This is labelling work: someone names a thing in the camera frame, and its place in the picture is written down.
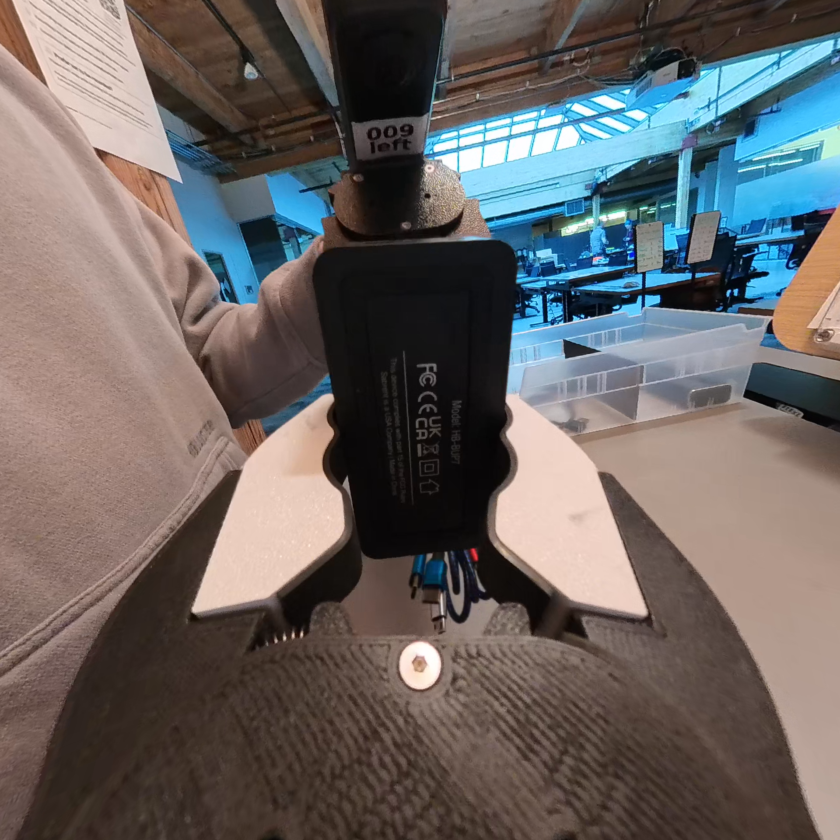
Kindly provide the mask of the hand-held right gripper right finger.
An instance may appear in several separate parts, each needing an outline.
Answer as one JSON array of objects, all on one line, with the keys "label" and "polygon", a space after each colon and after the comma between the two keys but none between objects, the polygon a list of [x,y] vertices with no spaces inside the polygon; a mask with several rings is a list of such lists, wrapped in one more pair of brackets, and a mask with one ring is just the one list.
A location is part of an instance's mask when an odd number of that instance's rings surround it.
[{"label": "hand-held right gripper right finger", "polygon": [[517,395],[500,433],[505,473],[487,510],[487,591],[520,605],[537,637],[586,616],[650,612],[601,476],[571,437]]}]

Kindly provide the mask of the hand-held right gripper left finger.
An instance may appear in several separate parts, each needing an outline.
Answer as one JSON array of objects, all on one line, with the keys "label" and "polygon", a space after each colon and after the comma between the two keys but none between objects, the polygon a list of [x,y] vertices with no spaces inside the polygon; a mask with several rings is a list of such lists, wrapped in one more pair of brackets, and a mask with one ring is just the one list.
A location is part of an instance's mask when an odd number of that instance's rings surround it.
[{"label": "hand-held right gripper left finger", "polygon": [[341,602],[363,567],[326,395],[268,436],[243,467],[198,586],[199,620],[257,613],[278,632]]}]

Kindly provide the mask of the blue usb cable teal plug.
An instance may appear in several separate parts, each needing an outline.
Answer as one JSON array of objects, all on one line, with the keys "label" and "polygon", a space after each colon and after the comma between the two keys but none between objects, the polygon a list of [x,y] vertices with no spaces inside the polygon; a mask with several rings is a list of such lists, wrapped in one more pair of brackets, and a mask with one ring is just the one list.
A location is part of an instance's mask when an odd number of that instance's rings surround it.
[{"label": "blue usb cable teal plug", "polygon": [[436,634],[446,630],[448,616],[448,562],[446,552],[433,552],[424,559],[421,575],[422,600],[429,606]]}]

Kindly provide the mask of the black usb hub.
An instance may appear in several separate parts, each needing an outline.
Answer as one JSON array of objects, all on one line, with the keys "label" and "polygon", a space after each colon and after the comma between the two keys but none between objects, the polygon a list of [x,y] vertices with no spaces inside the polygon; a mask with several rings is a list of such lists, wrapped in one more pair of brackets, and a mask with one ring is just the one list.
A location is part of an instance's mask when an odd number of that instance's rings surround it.
[{"label": "black usb hub", "polygon": [[518,263],[492,238],[326,248],[313,287],[362,552],[478,547],[501,442]]}]

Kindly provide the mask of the person's left forearm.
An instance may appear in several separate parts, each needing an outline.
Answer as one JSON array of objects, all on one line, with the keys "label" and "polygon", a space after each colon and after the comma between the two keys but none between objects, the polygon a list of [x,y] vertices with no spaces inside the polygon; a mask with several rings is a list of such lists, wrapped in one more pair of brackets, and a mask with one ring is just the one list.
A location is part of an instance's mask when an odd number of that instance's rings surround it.
[{"label": "person's left forearm", "polygon": [[180,247],[171,298],[185,345],[231,427],[278,413],[327,374],[313,288],[323,245],[323,236],[315,237],[263,280],[257,303],[243,304],[221,301],[208,265]]}]

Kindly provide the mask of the skylight window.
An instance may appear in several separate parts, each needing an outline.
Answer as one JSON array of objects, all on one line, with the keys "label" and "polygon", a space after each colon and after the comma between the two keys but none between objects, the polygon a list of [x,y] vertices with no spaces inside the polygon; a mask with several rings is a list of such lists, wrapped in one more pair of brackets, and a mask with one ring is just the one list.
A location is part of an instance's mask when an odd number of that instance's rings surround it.
[{"label": "skylight window", "polygon": [[609,91],[431,134],[425,155],[463,174],[620,137],[663,108],[629,105],[628,95],[628,89]]}]

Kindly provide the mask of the clear plastic divided bin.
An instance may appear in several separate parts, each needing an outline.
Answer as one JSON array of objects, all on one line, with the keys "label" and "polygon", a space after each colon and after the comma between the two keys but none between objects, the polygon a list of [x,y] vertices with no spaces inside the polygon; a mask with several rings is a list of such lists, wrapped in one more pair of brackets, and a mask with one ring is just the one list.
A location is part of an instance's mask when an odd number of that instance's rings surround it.
[{"label": "clear plastic divided bin", "polygon": [[647,326],[643,313],[617,313],[558,324],[511,336],[507,393],[519,393],[530,366],[554,359],[574,358],[640,341]]},{"label": "clear plastic divided bin", "polygon": [[530,366],[514,395],[558,427],[589,418],[584,434],[705,410],[691,411],[686,402],[689,390],[704,385],[729,383],[728,404],[743,399],[770,318],[664,308],[640,313],[647,323],[640,341]]}]

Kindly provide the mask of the person's grey hoodie torso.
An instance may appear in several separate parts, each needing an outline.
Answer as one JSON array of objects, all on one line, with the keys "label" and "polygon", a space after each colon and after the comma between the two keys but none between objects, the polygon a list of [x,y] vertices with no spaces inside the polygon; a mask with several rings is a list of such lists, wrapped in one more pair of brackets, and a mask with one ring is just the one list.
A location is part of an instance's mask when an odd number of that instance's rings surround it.
[{"label": "person's grey hoodie torso", "polygon": [[5,48],[1,69],[2,838],[113,607],[240,467],[196,362],[215,278]]}]

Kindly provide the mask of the long office desk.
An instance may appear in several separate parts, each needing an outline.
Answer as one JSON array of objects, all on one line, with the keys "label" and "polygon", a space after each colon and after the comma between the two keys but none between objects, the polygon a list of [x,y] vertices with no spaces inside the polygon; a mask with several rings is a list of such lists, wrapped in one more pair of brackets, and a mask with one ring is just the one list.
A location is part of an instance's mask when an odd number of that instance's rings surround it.
[{"label": "long office desk", "polygon": [[531,327],[553,326],[573,320],[612,314],[625,306],[644,307],[650,298],[662,306],[714,309],[724,285],[720,271],[646,275],[624,269],[564,272],[549,277],[518,279],[514,315],[539,317]]}]

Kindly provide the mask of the white ceiling projector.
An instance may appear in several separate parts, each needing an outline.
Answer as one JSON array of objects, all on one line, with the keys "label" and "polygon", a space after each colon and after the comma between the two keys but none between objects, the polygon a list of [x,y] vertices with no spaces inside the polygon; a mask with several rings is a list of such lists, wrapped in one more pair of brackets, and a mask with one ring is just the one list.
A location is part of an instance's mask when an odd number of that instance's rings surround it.
[{"label": "white ceiling projector", "polygon": [[672,102],[700,76],[701,64],[683,49],[664,49],[644,63],[645,72],[635,80],[625,99],[625,110],[652,109]]}]

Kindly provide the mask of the whiteboard on stand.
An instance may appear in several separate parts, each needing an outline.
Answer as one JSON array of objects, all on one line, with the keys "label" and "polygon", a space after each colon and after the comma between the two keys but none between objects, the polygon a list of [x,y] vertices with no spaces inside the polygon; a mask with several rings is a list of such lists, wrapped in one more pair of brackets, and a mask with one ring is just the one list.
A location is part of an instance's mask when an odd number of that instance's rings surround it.
[{"label": "whiteboard on stand", "polygon": [[692,215],[686,245],[686,263],[692,268],[712,258],[720,220],[721,212],[717,209]]},{"label": "whiteboard on stand", "polygon": [[661,270],[664,266],[665,229],[661,221],[637,224],[633,230],[634,267],[642,277],[640,291],[641,308],[646,306],[647,274]]}]

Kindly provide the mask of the white printed paper sheet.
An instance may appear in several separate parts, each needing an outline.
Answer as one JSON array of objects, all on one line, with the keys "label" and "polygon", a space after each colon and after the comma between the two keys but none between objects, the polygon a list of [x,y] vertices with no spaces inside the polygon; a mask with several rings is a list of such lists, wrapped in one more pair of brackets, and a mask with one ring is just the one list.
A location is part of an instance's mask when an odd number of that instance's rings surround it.
[{"label": "white printed paper sheet", "polygon": [[182,180],[123,1],[14,1],[47,86],[98,151]]}]

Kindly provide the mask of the black office chair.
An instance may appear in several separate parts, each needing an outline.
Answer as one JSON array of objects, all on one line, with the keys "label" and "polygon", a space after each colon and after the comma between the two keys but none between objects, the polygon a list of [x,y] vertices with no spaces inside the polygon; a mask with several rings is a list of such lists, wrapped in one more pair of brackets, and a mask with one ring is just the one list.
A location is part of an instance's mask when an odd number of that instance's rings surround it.
[{"label": "black office chair", "polygon": [[769,275],[766,270],[753,267],[757,249],[751,245],[738,245],[735,235],[724,236],[723,255],[726,260],[721,261],[721,282],[717,292],[717,310],[727,312],[735,305],[754,303],[757,297],[748,296],[748,286],[751,282]]}]

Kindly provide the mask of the plywood board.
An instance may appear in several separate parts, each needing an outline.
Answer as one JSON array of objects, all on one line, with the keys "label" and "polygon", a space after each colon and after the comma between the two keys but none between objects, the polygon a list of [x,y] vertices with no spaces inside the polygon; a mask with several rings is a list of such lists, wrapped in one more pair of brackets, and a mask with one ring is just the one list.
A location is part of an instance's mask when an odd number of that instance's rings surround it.
[{"label": "plywood board", "polygon": [[774,311],[773,331],[787,350],[838,360],[838,325],[812,327],[812,322],[820,323],[817,314],[823,304],[834,298],[838,281],[837,207]]}]

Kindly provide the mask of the wooden post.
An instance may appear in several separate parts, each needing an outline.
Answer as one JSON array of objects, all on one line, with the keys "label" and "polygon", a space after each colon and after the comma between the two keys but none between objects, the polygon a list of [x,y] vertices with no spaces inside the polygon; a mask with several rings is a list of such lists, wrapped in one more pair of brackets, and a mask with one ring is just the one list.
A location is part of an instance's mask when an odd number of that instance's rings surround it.
[{"label": "wooden post", "polygon": [[[46,84],[45,74],[11,1],[1,2],[1,43],[23,67]],[[103,150],[95,150],[95,153],[132,195],[168,223],[187,244],[192,244],[170,183],[162,174]],[[234,436],[247,455],[252,455],[266,440],[265,430],[259,421],[248,421],[244,426],[235,428]]]}]

